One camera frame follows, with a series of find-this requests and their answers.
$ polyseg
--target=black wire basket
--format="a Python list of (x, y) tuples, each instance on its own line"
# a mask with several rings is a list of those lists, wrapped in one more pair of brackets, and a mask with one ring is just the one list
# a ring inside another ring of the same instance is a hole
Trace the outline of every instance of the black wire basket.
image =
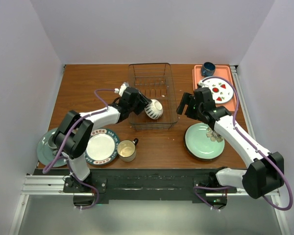
[(177, 123), (175, 90), (171, 66), (168, 63), (131, 64), (128, 67), (130, 86), (141, 91), (149, 99), (157, 99), (163, 114), (157, 120), (131, 113), (129, 122), (135, 130), (170, 129)]

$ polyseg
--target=wooden table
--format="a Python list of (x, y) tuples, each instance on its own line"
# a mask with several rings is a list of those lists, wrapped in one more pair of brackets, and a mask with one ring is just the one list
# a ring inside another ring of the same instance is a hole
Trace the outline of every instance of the wooden table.
[[(194, 65), (171, 65), (177, 105), (184, 92), (193, 92), (192, 69)], [(59, 94), (54, 107), (49, 129), (57, 127), (69, 110), (88, 112), (103, 108), (95, 97), (94, 90), (118, 88), (128, 80), (128, 65), (67, 65)], [(117, 95), (101, 92), (100, 96), (108, 103)], [(203, 162), (192, 157), (185, 149), (183, 136), (186, 129), (198, 121), (179, 116), (178, 123), (166, 131), (135, 131), (128, 120), (109, 125), (107, 128), (117, 133), (120, 140), (139, 139), (136, 159), (125, 163), (116, 158), (104, 166), (90, 168), (245, 168), (245, 164), (235, 150), (225, 142), (223, 153), (215, 160)], [(246, 123), (240, 107), (237, 122), (245, 129)]]

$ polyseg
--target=table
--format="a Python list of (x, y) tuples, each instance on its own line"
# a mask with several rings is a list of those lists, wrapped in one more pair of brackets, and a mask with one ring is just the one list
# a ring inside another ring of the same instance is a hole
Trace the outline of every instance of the table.
[[(192, 69), (194, 65), (171, 65), (177, 105), (184, 92), (193, 92)], [(128, 80), (128, 65), (66, 65), (58, 97), (53, 110), (49, 130), (56, 128), (69, 110), (88, 112), (101, 109), (104, 105), (95, 97), (94, 90), (114, 89)], [(108, 103), (117, 95), (101, 92), (100, 96)], [(199, 161), (192, 157), (184, 147), (183, 136), (186, 129), (198, 121), (179, 116), (177, 124), (164, 131), (135, 131), (128, 120), (109, 125), (120, 140), (139, 139), (136, 159), (125, 163), (116, 158), (103, 166), (88, 165), (90, 168), (245, 168), (245, 164), (236, 151), (225, 142), (223, 153), (213, 161)], [(240, 107), (237, 122), (247, 131), (245, 119)]]

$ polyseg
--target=pink tray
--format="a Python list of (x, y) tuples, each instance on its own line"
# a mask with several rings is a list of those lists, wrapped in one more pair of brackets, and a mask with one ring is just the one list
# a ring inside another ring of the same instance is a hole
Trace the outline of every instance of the pink tray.
[[(204, 79), (204, 77), (201, 76), (201, 72), (200, 72), (201, 67), (202, 65), (195, 65), (193, 69), (193, 89), (194, 90), (197, 88), (198, 82)], [(216, 65), (216, 71), (214, 73), (214, 76), (223, 77), (224, 79), (228, 80), (233, 85), (231, 69), (228, 65)], [(233, 95), (233, 98), (229, 102), (225, 104), (217, 104), (216, 106), (224, 106), (230, 112), (234, 112), (235, 106), (236, 106), (235, 95)]]

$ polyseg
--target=dark blue cup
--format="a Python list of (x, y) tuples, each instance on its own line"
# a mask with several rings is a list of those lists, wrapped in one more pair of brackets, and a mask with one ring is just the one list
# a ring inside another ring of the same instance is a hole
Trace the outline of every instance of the dark blue cup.
[(201, 67), (201, 76), (209, 77), (214, 75), (216, 71), (216, 66), (213, 63), (206, 62)]

